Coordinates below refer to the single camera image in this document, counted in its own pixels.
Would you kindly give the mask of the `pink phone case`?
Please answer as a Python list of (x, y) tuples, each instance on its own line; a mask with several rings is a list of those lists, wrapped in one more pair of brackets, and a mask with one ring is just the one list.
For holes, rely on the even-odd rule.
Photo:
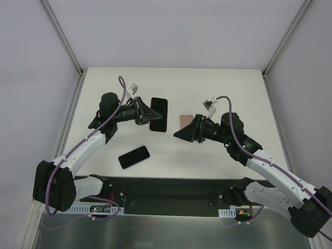
[(180, 129), (188, 126), (193, 121), (193, 115), (180, 115), (179, 117), (179, 126)]

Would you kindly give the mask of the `blue smartphone black screen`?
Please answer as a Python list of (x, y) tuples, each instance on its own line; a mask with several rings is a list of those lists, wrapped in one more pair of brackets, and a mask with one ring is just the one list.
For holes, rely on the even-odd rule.
[(141, 146), (128, 153), (119, 156), (118, 160), (121, 165), (121, 168), (125, 170), (149, 158), (150, 158), (150, 153), (147, 147)]

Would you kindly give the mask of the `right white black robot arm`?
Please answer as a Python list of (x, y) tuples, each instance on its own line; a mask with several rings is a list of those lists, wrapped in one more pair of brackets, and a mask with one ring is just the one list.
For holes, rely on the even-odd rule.
[(222, 143), (234, 161), (272, 184), (272, 187), (264, 187), (245, 177), (223, 194), (226, 203), (235, 206), (259, 203), (289, 219), (308, 238), (320, 233), (331, 218), (331, 191), (324, 186), (317, 188), (278, 166), (259, 143), (244, 133), (244, 124), (237, 113), (223, 114), (220, 124), (197, 114), (189, 125), (173, 136), (188, 142), (211, 140)]

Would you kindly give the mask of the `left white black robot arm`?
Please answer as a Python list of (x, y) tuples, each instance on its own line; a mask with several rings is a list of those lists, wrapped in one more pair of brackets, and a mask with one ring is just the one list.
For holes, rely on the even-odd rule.
[(119, 122), (133, 120), (140, 126), (159, 119), (162, 119), (162, 115), (148, 107), (139, 96), (124, 105), (117, 94), (103, 94), (99, 110), (80, 141), (63, 155), (38, 164), (33, 188), (34, 200), (45, 204), (50, 216), (57, 211), (67, 211), (75, 201), (83, 198), (108, 201), (111, 193), (109, 181), (96, 174), (76, 179), (79, 169), (112, 139)]

